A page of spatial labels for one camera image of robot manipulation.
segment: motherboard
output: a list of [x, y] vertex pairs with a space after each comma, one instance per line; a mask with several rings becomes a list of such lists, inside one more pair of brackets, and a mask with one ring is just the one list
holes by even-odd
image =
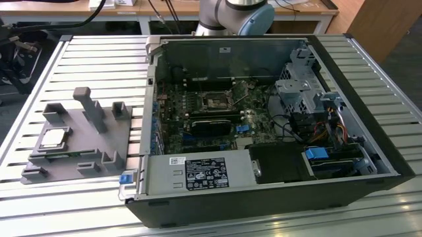
[[209, 90], [202, 81], [190, 81], [193, 89], [188, 83], [157, 85], [164, 153], [240, 150], [276, 141], [265, 109], [269, 86], [252, 78], [226, 78], [229, 83], [217, 87], [229, 88]]

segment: red wire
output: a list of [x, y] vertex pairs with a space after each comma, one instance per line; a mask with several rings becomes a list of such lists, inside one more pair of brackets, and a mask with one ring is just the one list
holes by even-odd
[[317, 122], [316, 125], [315, 125], [315, 127], [313, 127], [313, 136], [316, 135], [316, 128], [317, 128], [317, 125], [321, 124], [321, 123], [323, 123], [323, 122]]

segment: wooden table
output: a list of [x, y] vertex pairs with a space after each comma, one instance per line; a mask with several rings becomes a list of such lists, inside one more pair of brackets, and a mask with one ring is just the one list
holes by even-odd
[[[69, 3], [0, 2], [0, 17], [5, 24], [19, 22], [78, 22], [91, 14], [89, 0]], [[133, 6], [118, 6], [101, 10], [93, 21], [137, 21], [141, 0]]]
[[[170, 21], [172, 17], [166, 5], [160, 0], [152, 3], [162, 15]], [[172, 0], [172, 4], [180, 21], [197, 21], [198, 3]], [[293, 11], [277, 7], [274, 9], [274, 21], [316, 21], [315, 34], [323, 34], [337, 10], [329, 10], [320, 0], [309, 0], [308, 3], [293, 5]], [[71, 3], [46, 2], [1, 2], [0, 17], [3, 23], [19, 22], [69, 22], [82, 21], [91, 12], [87, 10], [87, 0]], [[146, 0], [137, 0], [134, 6], [116, 6], [116, 9], [102, 10], [94, 21], [137, 21], [144, 35], [150, 34], [149, 21], [157, 17]]]

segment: slotted metal surface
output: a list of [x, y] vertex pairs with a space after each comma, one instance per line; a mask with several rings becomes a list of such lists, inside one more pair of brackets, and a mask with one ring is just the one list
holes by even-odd
[[71, 89], [77, 86], [91, 88], [91, 97], [102, 106], [109, 106], [112, 101], [124, 101], [133, 106], [128, 168], [137, 165], [146, 70], [145, 37], [73, 37], [70, 42], [61, 42], [57, 46], [6, 137], [6, 144], [0, 148], [1, 236], [417, 235], [422, 229], [420, 112], [352, 40], [343, 36], [320, 36], [319, 40], [412, 167], [416, 173], [412, 180], [391, 190], [369, 194], [343, 208], [168, 229], [145, 228], [125, 209], [117, 199], [117, 176], [21, 185], [19, 172], [42, 128], [39, 112], [49, 102], [61, 102], [67, 109], [79, 108], [78, 103], [70, 100]]

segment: blue latch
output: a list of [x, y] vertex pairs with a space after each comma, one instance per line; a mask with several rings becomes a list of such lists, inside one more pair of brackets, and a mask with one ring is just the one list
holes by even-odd
[[236, 132], [245, 132], [249, 130], [249, 125], [236, 126]]
[[304, 151], [308, 159], [325, 159], [328, 158], [327, 151], [323, 147], [312, 147]]
[[133, 183], [133, 175], [121, 174], [118, 178], [118, 184], [130, 184]]

